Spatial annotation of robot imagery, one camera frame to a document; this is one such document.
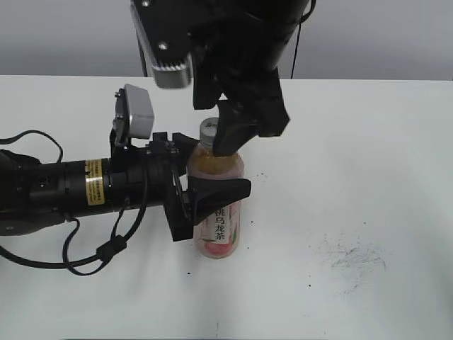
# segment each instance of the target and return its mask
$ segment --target black cable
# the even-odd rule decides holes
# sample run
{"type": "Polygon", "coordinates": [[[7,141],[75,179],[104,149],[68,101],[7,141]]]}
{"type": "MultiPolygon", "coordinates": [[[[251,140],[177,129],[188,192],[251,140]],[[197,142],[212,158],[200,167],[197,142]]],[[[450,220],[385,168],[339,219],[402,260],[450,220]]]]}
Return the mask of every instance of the black cable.
{"type": "Polygon", "coordinates": [[[76,270],[74,268],[74,266],[72,265],[72,262],[69,260],[69,256],[68,256],[69,244],[71,243],[71,241],[74,238],[74,236],[76,235],[76,233],[79,231],[80,221],[78,219],[76,219],[76,218],[69,218],[68,222],[75,222],[76,223],[76,227],[71,232],[71,234],[69,234],[69,236],[66,238],[66,240],[64,241],[64,244],[63,244],[62,258],[63,258],[63,263],[66,266],[65,268],[68,271],[70,271],[71,273],[73,273],[74,275],[77,275],[77,276],[89,276],[89,275],[93,275],[93,274],[98,273],[105,266],[107,266],[110,261],[103,261],[97,269],[95,269],[94,271],[92,271],[90,273],[82,273],[81,271],[76,270]]]}
{"type": "Polygon", "coordinates": [[[136,147],[134,147],[134,148],[142,160],[143,194],[142,194],[142,204],[140,205],[140,209],[139,209],[139,212],[137,213],[137,217],[135,218],[134,224],[132,224],[131,228],[125,235],[126,241],[129,241],[129,239],[132,237],[132,235],[135,234],[135,232],[141,225],[144,214],[147,211],[147,206],[148,206],[148,182],[149,182],[149,180],[148,180],[147,161],[144,158],[144,155],[140,153],[139,149],[137,149],[136,147]]]}
{"type": "Polygon", "coordinates": [[[22,138],[26,135],[31,135],[31,134],[42,135],[42,136],[46,137],[47,139],[51,140],[59,149],[59,156],[58,156],[57,163],[61,163],[61,161],[63,159],[63,148],[60,146],[60,144],[58,144],[58,142],[56,140],[54,140],[54,138],[52,136],[48,135],[47,133],[45,133],[43,131],[27,130],[22,133],[19,133],[17,136],[14,136],[11,138],[0,139],[0,145],[13,144],[14,142],[17,142],[20,138],[22,138]]]}
{"type": "Polygon", "coordinates": [[[310,15],[313,13],[315,8],[316,8],[316,0],[311,0],[310,11],[307,14],[304,14],[300,19],[299,28],[297,31],[296,49],[294,51],[294,58],[292,60],[291,79],[294,78],[294,68],[296,67],[296,62],[297,62],[297,53],[299,51],[299,41],[300,41],[300,33],[302,30],[302,24],[310,17],[310,15]]]}
{"type": "Polygon", "coordinates": [[[137,42],[139,43],[139,54],[140,54],[140,62],[142,64],[143,77],[148,77],[147,61],[144,58],[142,44],[140,44],[140,40],[139,40],[138,36],[137,36],[137,42]]]}
{"type": "MultiPolygon", "coordinates": [[[[59,262],[41,262],[41,261],[32,261],[28,259],[24,259],[23,257],[19,257],[14,255],[13,253],[7,251],[5,248],[0,246],[0,256],[4,257],[5,259],[14,262],[15,264],[19,264],[25,267],[31,268],[38,268],[38,269],[66,269],[66,265],[64,263],[59,262]]],[[[97,261],[98,257],[96,255],[87,257],[86,259],[72,261],[71,265],[73,267],[80,267],[85,266],[86,264],[92,264],[94,261],[97,261]]]]}
{"type": "Polygon", "coordinates": [[[115,236],[116,236],[116,231],[117,231],[117,229],[118,229],[118,224],[120,223],[122,214],[125,213],[125,210],[126,210],[126,207],[123,206],[123,207],[121,208],[120,212],[118,213],[118,218],[116,219],[116,222],[115,222],[115,224],[113,225],[112,232],[110,233],[110,239],[114,239],[114,238],[115,238],[115,236]]]}
{"type": "Polygon", "coordinates": [[[299,39],[300,39],[300,32],[302,30],[302,24],[299,24],[299,30],[297,31],[297,41],[296,41],[296,50],[294,51],[294,59],[292,60],[292,68],[291,68],[291,79],[294,78],[294,68],[296,67],[297,61],[297,52],[299,49],[299,39]]]}

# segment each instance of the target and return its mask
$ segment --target gray wall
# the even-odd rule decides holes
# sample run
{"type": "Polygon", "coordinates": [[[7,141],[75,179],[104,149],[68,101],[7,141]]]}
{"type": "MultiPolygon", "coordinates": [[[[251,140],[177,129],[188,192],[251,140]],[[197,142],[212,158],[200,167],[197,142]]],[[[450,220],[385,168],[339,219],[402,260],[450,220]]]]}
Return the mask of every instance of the gray wall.
{"type": "MultiPolygon", "coordinates": [[[[453,0],[319,0],[300,44],[298,78],[452,79],[453,0]]],[[[140,76],[129,1],[0,0],[0,74],[140,76]]]]}

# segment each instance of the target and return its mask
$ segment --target plastic bottle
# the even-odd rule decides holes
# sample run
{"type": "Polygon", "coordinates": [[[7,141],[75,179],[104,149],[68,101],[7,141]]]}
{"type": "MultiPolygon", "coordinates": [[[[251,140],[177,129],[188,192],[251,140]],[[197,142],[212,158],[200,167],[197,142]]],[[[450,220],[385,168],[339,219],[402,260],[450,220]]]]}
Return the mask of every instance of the plastic bottle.
{"type": "MultiPolygon", "coordinates": [[[[200,125],[200,143],[188,162],[188,174],[202,179],[239,179],[243,177],[243,161],[237,154],[215,157],[212,144],[218,118],[208,118],[200,125]]],[[[222,259],[236,250],[241,231],[241,202],[218,210],[194,227],[195,246],[207,257],[222,259]]]]}

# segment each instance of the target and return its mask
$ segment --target table surface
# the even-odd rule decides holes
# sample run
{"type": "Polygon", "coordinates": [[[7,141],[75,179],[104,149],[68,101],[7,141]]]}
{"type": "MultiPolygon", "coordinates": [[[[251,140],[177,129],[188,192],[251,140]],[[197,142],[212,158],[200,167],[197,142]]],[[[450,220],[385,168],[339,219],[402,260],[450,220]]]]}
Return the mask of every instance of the table surface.
{"type": "MultiPolygon", "coordinates": [[[[197,137],[216,115],[192,109],[191,89],[151,79],[0,76],[0,135],[44,130],[64,160],[108,157],[114,93],[126,83],[149,90],[154,132],[197,137]]],[[[172,243],[162,208],[149,208],[127,250],[95,276],[0,259],[0,339],[453,339],[453,82],[282,88],[284,136],[241,150],[253,192],[232,256],[172,243]]],[[[57,158],[39,136],[9,149],[57,158]]],[[[115,218],[83,218],[70,257],[92,255],[115,218]]],[[[59,261],[73,228],[0,242],[59,261]]]]}

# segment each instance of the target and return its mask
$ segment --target bottle cap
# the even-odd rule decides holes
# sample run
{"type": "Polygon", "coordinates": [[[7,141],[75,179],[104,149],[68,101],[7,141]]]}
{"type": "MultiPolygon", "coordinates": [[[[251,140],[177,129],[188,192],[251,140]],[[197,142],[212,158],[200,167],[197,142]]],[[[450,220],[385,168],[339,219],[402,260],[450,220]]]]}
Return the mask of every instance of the bottle cap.
{"type": "Polygon", "coordinates": [[[219,118],[212,117],[205,119],[200,124],[200,142],[204,147],[212,148],[214,144],[215,134],[217,132],[217,124],[219,118]]]}

